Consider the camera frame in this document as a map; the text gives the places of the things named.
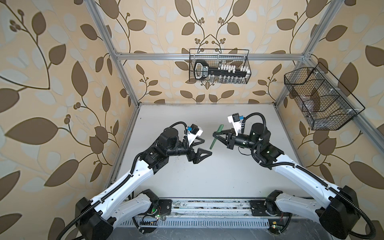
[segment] wire basket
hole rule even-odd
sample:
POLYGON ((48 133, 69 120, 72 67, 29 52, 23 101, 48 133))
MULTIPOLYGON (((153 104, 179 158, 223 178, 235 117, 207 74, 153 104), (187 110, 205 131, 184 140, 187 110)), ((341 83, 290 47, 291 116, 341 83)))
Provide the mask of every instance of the wire basket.
POLYGON ((201 83, 247 84, 251 77, 245 49, 198 49, 189 50, 189 79, 201 83))
POLYGON ((286 73, 284 84, 312 130, 339 130, 365 107, 333 73, 319 64, 286 73), (325 69, 337 80, 337 87, 325 78, 325 69), (353 107, 350 100, 359 106, 353 107))

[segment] aluminum frame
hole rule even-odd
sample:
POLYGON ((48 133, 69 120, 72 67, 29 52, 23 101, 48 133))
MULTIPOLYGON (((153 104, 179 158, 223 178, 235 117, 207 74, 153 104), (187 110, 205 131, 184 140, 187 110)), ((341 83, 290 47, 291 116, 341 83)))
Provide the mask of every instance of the aluminum frame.
POLYGON ((87 6, 88 12, 96 24, 96 28, 99 30, 99 33, 101 35, 101 38, 103 39, 104 45, 107 48, 109 55, 111 56, 111 60, 113 61, 114 65, 117 69, 117 72, 119 73, 119 75, 121 77, 121 81, 122 81, 125 89, 127 89, 129 96, 131 97, 133 106, 138 107, 139 101, 137 100, 137 96, 133 90, 131 83, 129 82, 127 74, 125 73, 124 66, 116 57, 116 50, 113 47, 112 40, 109 37, 108 30, 105 27, 103 20, 101 19, 101 16, 98 12, 95 1, 94 0, 85 0, 85 5, 87 6))
MULTIPOLYGON (((118 60, 189 60, 189 54, 184 53, 117 53, 118 60)), ((249 61, 255 60, 293 60, 301 61, 304 58, 303 54, 274 54, 274 53, 250 53, 248 54, 249 61)))

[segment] leaf pattern wallpaper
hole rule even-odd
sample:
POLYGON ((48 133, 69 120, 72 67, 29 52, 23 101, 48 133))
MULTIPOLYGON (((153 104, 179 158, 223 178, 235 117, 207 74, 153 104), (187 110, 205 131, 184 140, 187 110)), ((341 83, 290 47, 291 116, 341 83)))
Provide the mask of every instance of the leaf pattern wallpaper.
POLYGON ((330 0, 96 0, 123 53, 301 53, 330 0))
POLYGON ((81 1, 0 14, 0 238, 53 240, 104 189, 133 106, 81 1))
MULTIPOLYGON (((346 0, 312 58, 332 71, 366 107, 361 113, 384 134, 384 3, 346 0)), ((351 121, 338 131, 311 131, 291 95, 279 108, 304 165, 327 181, 352 187, 359 206, 374 220, 375 239, 384 238, 384 158, 351 121)), ((354 230, 364 233, 359 220, 354 230)))

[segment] brown leaf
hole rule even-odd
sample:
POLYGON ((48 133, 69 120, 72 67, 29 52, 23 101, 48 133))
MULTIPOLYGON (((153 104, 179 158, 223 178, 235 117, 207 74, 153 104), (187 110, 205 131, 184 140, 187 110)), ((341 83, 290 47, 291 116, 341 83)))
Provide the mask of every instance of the brown leaf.
POLYGON ((121 90, 120 90, 120 95, 121 95, 123 98, 126 98, 126 97, 127 97, 127 90, 125 90, 125 88, 121 89, 121 90))
POLYGON ((235 65, 236 68, 240 68, 240 66, 243 64, 243 61, 234 61, 231 62, 231 65, 235 65))
POLYGON ((305 14, 308 18, 313 18, 323 10, 326 4, 327 0, 310 0, 305 10, 305 14))
POLYGON ((98 57, 95 63, 95 70, 97 73, 101 71, 101 69, 103 68, 103 65, 104 65, 104 58, 98 57))
POLYGON ((344 3, 347 6, 353 6, 356 4, 356 0, 345 0, 344 3))
POLYGON ((328 63, 324 58, 317 59, 317 62, 319 63, 319 67, 321 70, 324 71, 324 73, 328 73, 328 63))
POLYGON ((365 56, 370 64, 379 67, 384 65, 384 50, 372 46, 365 47, 365 56))
POLYGON ((128 28, 132 31, 141 31, 145 28, 147 21, 141 19, 132 19, 128 22, 128 28))
POLYGON ((333 153, 336 147, 336 138, 327 138, 319 145, 319 152, 328 156, 333 153))
POLYGON ((189 70, 189 66, 188 64, 186 64, 185 62, 175 62, 176 66, 178 66, 178 68, 180 68, 181 70, 184 70, 184 71, 188 71, 189 70))
POLYGON ((138 64, 136 64, 136 70, 137 70, 141 75, 144 75, 144 74, 145 74, 144 69, 143 69, 140 65, 138 65, 138 64))
POLYGON ((73 240, 76 238, 79 230, 75 227, 68 235, 65 237, 65 240, 73 240))
POLYGON ((150 86, 155 86, 157 83, 158 83, 157 80, 152 80, 152 81, 150 81, 150 82, 148 83, 148 85, 150 85, 150 86))
POLYGON ((302 121, 299 123, 299 130, 303 137, 307 136, 307 128, 304 126, 302 121))
POLYGON ((111 94, 109 93, 109 89, 106 86, 103 92, 103 99, 101 101, 103 105, 103 109, 105 112, 108 112, 109 107, 111 106, 111 94))
POLYGON ((22 143, 40 145, 51 140, 57 131, 58 127, 48 119, 30 118, 15 125, 5 136, 22 143))
POLYGON ((159 99, 159 100, 154 101, 153 103, 159 103, 159 104, 162 104, 162 103, 165 103, 165 102, 166 102, 165 99, 159 99))
POLYGON ((148 93, 151 96, 157 96, 157 95, 161 94, 161 92, 159 92, 159 91, 149 91, 148 93))
POLYGON ((232 8, 232 13, 235 17, 240 17, 248 9, 251 0, 237 0, 232 8))
POLYGON ((312 103, 312 111, 318 112, 321 107, 320 95, 316 88, 313 88, 311 91, 310 99, 313 101, 312 103))
POLYGON ((194 83, 196 83, 196 79, 194 79, 194 78, 189 79, 189 80, 185 81, 185 83, 194 84, 194 83))
POLYGON ((277 66, 273 69, 272 74, 275 75, 275 74, 278 73, 280 70, 281 70, 281 63, 280 63, 279 65, 277 65, 277 66))
POLYGON ((97 137, 89 137, 89 144, 92 152, 96 154, 100 154, 104 150, 104 144, 97 137))
POLYGON ((185 97, 185 98, 193 98, 193 95, 192 93, 188 92, 188 91, 184 91, 184 90, 181 90, 180 91, 180 94, 185 97))
POLYGON ((115 125, 113 126, 112 134, 113 136, 116 136, 119 130, 119 120, 116 120, 115 125))
POLYGON ((41 12, 36 13, 32 18, 32 29, 36 35, 42 34, 47 25, 45 22, 45 18, 41 12))
POLYGON ((10 193, 20 178, 20 170, 12 172, 0 179, 0 201, 10 193))
POLYGON ((13 107, 20 99, 19 92, 10 88, 0 89, 0 113, 13 107))
POLYGON ((359 74, 353 63, 349 63, 340 76, 337 86, 341 91, 349 96, 357 87, 359 82, 359 74))
POLYGON ((83 31, 84 35, 91 39, 96 40, 97 39, 97 33, 96 30, 88 23, 83 24, 80 26, 81 30, 83 31))
POLYGON ((109 33, 109 37, 112 38, 112 31, 111 31, 111 27, 109 25, 106 25, 105 26, 107 28, 107 31, 109 33))
POLYGON ((229 51, 229 54, 237 54, 237 48, 234 48, 231 51, 229 51))
POLYGON ((103 165, 101 164, 101 162, 99 162, 96 165, 95 169, 93 170, 90 182, 93 182, 93 181, 96 180, 96 178, 100 175, 100 172, 101 172, 102 168, 103 168, 103 165))
POLYGON ((252 92, 254 95, 257 95, 257 96, 263 96, 266 94, 266 92, 264 90, 259 90, 259 91, 254 91, 252 92))
POLYGON ((257 101, 257 100, 254 100, 254 99, 249 99, 248 100, 248 104, 257 104, 257 103, 260 103, 260 102, 257 101))
POLYGON ((191 14, 191 5, 187 0, 175 0, 176 9, 183 17, 188 17, 191 14))
POLYGON ((288 98, 287 97, 284 98, 283 104, 284 104, 284 107, 287 108, 287 106, 288 106, 288 98))
POLYGON ((99 0, 99 4, 110 18, 116 19, 119 16, 119 6, 115 0, 99 0))
POLYGON ((77 61, 72 68, 72 85, 80 96, 84 96, 88 90, 87 76, 80 63, 77 61))
POLYGON ((239 26, 237 26, 237 23, 235 23, 235 22, 228 23, 227 31, 231 35, 239 35, 240 34, 239 26))
POLYGON ((325 139, 328 138, 329 130, 316 130, 313 134, 313 142, 320 145, 325 139))
POLYGON ((60 165, 48 178, 44 186, 56 187, 68 181, 79 167, 76 159, 71 159, 60 165))
POLYGON ((229 98, 234 94, 235 90, 228 90, 221 94, 221 98, 229 98))
POLYGON ((347 27, 344 25, 337 25, 331 28, 327 35, 325 36, 325 39, 327 41, 335 41, 339 39, 344 33, 347 31, 347 27))
POLYGON ((208 95, 208 98, 211 102, 215 103, 217 102, 217 96, 216 95, 213 95, 213 94, 209 94, 208 95))
POLYGON ((107 67, 108 67, 109 74, 112 76, 112 61, 109 58, 107 59, 107 67))
POLYGON ((320 165, 320 171, 321 171, 321 174, 323 175, 323 177, 325 178, 325 180, 327 180, 328 182, 333 183, 333 184, 335 183, 335 181, 333 180, 332 174, 329 171, 329 169, 327 168, 327 166, 325 166, 324 164, 321 164, 320 165))
MULTIPOLYGON (((373 225, 375 226, 376 229, 376 237, 373 238, 373 240, 379 240, 379 239, 384 239, 384 230, 383 227, 381 226, 380 222, 377 220, 372 220, 373 225)), ((368 224, 365 226, 365 233, 369 234, 371 231, 369 229, 368 224)))
POLYGON ((65 53, 66 53, 65 44, 53 47, 51 48, 51 50, 49 50, 49 54, 48 54, 49 60, 51 61, 52 64, 59 65, 64 60, 65 53))
POLYGON ((380 126, 378 126, 377 129, 384 136, 384 124, 381 124, 380 126))
POLYGON ((313 35, 313 33, 315 32, 317 26, 318 26, 317 24, 313 25, 312 30, 311 30, 310 37, 312 37, 312 35, 313 35))
POLYGON ((274 51, 272 53, 275 53, 275 54, 285 54, 285 50, 278 50, 278 51, 274 51))
POLYGON ((283 31, 291 30, 296 25, 296 21, 290 18, 277 20, 276 23, 277 23, 277 27, 283 31))
POLYGON ((95 127, 95 132, 96 137, 98 137, 102 143, 106 143, 108 141, 108 132, 104 127, 95 127))
POLYGON ((57 236, 64 229, 64 227, 64 220, 59 217, 55 217, 48 232, 48 240, 56 240, 57 236))
POLYGON ((181 30, 181 35, 185 35, 185 36, 191 35, 194 30, 195 30, 195 23, 192 23, 192 22, 186 23, 183 29, 181 30))
POLYGON ((205 98, 205 94, 198 95, 196 97, 196 102, 201 103, 205 98))
POLYGON ((12 227, 19 219, 21 214, 7 214, 0 217, 0 234, 7 231, 8 228, 12 227))
POLYGON ((262 79, 257 80, 257 83, 260 85, 266 85, 266 81, 264 81, 262 79))
POLYGON ((384 189, 384 177, 367 164, 363 162, 352 162, 349 167, 361 182, 370 187, 384 189))

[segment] white plastic mount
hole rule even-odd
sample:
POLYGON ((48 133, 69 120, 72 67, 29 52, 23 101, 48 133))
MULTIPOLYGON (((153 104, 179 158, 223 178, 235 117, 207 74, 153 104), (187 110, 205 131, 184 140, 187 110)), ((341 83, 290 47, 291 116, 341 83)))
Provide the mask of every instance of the white plastic mount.
POLYGON ((190 131, 187 132, 188 143, 190 146, 192 142, 197 138, 197 136, 201 136, 201 134, 203 133, 203 130, 201 129, 201 127, 198 127, 198 128, 199 130, 196 134, 192 134, 190 131))
POLYGON ((236 132, 236 136, 239 134, 239 131, 241 129, 241 121, 243 120, 242 116, 240 116, 240 117, 241 117, 241 119, 239 121, 235 122, 233 120, 232 115, 228 116, 228 122, 233 124, 233 128, 235 129, 235 132, 236 132))

